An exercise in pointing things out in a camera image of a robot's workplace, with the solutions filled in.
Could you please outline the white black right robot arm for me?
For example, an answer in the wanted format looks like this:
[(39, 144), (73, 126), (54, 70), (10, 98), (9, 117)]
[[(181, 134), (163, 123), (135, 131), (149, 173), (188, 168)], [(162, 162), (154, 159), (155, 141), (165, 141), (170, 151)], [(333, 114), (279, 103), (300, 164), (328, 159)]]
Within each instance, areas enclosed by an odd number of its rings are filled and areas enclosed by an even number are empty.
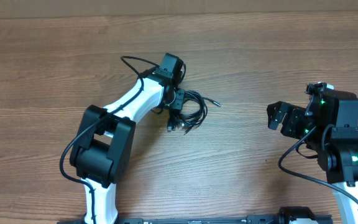
[[(309, 83), (310, 102), (300, 107), (278, 101), (267, 106), (268, 128), (297, 140), (278, 160), (287, 174), (329, 187), (343, 223), (358, 223), (358, 97), (325, 82)], [(301, 174), (282, 165), (300, 146), (315, 151), (312, 156), (326, 173), (326, 180)]]

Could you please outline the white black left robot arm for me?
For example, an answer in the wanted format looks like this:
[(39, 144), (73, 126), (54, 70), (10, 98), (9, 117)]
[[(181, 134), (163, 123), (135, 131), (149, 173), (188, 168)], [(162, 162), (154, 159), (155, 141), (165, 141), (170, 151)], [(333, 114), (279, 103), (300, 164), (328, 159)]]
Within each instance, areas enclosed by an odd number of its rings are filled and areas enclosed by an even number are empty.
[(178, 85), (185, 74), (182, 59), (165, 54), (161, 64), (137, 72), (137, 81), (122, 98), (101, 108), (87, 107), (76, 137), (64, 151), (84, 185), (86, 213), (79, 223), (116, 223), (116, 185), (131, 156), (136, 124), (154, 108), (178, 105)]

